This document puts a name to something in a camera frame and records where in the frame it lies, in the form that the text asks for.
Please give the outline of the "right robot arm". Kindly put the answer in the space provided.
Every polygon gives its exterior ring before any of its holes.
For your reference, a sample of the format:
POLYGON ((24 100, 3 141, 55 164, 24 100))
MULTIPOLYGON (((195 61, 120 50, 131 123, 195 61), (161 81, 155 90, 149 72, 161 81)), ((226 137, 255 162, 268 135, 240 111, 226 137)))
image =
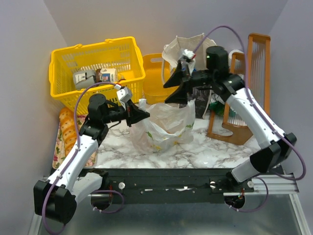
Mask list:
POLYGON ((206 69, 194 71, 194 52, 184 49, 178 66, 164 88, 177 87, 165 103, 187 104, 194 87, 210 87, 246 123, 260 150, 227 173, 227 181, 238 185, 287 159, 297 139, 279 128, 253 98, 244 80, 229 71, 228 54, 221 46, 206 49, 206 69))

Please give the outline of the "baguette bread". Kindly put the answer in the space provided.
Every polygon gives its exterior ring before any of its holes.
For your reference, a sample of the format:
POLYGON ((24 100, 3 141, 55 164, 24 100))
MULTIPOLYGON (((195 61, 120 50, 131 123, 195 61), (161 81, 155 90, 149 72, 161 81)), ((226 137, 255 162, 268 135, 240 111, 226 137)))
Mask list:
POLYGON ((69 108, 63 108, 59 113, 59 120, 65 147, 65 156, 67 156, 77 140, 74 113, 69 108))

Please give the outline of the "yellow shopping basket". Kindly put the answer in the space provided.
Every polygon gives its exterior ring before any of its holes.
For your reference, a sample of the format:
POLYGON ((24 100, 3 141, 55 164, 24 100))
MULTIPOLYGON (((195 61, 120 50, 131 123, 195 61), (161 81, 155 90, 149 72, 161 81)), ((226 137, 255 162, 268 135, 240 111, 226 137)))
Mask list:
POLYGON ((56 49, 51 53, 49 65, 50 95, 77 114, 87 111, 89 98, 96 93, 118 103, 116 90, 111 85, 89 89, 84 95, 74 85, 73 74, 84 70, 116 69, 122 77, 118 83, 128 87, 137 103, 143 97, 145 71, 143 58, 135 38, 132 36, 106 39, 104 42, 56 49))

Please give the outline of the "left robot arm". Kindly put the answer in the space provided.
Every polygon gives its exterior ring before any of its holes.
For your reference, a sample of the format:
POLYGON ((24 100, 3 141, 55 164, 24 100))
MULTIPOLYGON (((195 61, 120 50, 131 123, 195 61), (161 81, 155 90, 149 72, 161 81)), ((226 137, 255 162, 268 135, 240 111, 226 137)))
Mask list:
POLYGON ((67 224, 75 214, 77 205, 102 186, 103 177, 88 173, 77 181, 87 160, 105 139, 111 122, 126 121, 128 126, 150 116, 131 100, 123 106, 113 105, 103 94, 89 98, 88 115, 69 155, 46 181, 39 180, 34 188, 35 214, 67 224))

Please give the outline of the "grey box package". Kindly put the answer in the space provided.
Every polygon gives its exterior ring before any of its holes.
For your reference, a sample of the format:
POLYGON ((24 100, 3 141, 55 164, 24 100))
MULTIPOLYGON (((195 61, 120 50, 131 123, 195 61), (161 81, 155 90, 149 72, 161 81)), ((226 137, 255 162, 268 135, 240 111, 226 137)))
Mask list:
POLYGON ((81 70, 73 74, 73 83, 76 90, 86 89, 96 82, 95 70, 81 70))

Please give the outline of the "wooden rack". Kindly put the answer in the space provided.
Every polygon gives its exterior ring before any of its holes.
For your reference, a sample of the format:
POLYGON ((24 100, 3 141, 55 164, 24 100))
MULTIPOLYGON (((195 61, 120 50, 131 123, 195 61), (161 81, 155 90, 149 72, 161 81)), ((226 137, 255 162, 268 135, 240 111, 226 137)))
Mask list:
MULTIPOLYGON (((270 36, 259 33, 249 34, 247 58, 248 86, 255 100, 267 115, 270 115, 270 36)), ((231 134, 226 136, 213 132, 217 112, 211 111, 207 136, 219 141, 243 145, 252 137, 251 130, 237 113, 231 115, 232 110, 228 104, 225 104, 222 110, 223 121, 220 127, 231 134)))

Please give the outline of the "milk carton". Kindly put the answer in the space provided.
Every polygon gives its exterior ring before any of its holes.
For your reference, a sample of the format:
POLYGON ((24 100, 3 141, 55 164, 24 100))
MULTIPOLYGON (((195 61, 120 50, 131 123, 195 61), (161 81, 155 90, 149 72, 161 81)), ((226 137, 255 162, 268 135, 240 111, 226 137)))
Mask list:
POLYGON ((95 82, 117 82, 118 71, 117 69, 101 68, 95 71, 95 82))

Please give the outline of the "floral placemat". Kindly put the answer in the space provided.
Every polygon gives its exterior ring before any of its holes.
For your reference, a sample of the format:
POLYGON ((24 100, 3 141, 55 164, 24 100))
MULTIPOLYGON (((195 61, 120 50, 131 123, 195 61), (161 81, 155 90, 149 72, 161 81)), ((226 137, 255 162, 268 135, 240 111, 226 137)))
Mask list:
MULTIPOLYGON (((79 129, 82 126, 82 124, 84 123, 85 118, 86 118, 86 115, 79 115, 77 117, 77 124, 79 126, 79 129)), ((52 161, 52 168, 57 169, 65 159, 66 159, 65 147, 64 147, 63 138, 62 138, 61 125, 59 123, 57 139, 56 139, 56 143, 55 143, 54 157, 53 157, 53 161, 52 161)), ((95 151, 91 155, 91 157, 87 160, 84 168, 91 168, 92 166, 95 165, 96 160, 97 160, 97 151, 95 151)))

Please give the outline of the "white plastic grocery bag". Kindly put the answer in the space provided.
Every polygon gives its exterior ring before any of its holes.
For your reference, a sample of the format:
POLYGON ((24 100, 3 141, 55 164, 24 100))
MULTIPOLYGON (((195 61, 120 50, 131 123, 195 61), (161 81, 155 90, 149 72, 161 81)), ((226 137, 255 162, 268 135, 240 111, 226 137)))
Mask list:
POLYGON ((165 103, 148 107, 146 100, 140 99, 138 107, 150 113, 150 117, 130 128, 130 140, 137 151, 143 154, 164 152, 176 144, 193 141, 196 114, 194 100, 178 108, 165 103))

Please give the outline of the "green snack bag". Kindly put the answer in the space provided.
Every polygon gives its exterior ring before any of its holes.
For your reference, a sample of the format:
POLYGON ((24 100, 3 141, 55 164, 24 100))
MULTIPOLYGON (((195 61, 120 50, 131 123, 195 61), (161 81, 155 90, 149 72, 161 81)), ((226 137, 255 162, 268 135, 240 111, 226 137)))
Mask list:
POLYGON ((224 115, 224 108, 225 108, 225 105, 220 103, 219 101, 209 104, 209 110, 214 112, 216 115, 220 117, 224 115))

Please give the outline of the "yellow plastic tray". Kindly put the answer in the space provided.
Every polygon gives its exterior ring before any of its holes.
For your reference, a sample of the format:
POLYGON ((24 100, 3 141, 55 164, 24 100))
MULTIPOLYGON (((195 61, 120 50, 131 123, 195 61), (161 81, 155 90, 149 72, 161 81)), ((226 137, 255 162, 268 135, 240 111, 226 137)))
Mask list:
POLYGON ((165 61, 164 70, 162 70, 161 53, 147 54, 143 56, 143 68, 145 70, 145 79, 143 83, 143 92, 148 104, 163 103, 177 88, 163 88, 161 74, 164 75, 164 81, 170 78, 170 64, 165 61))

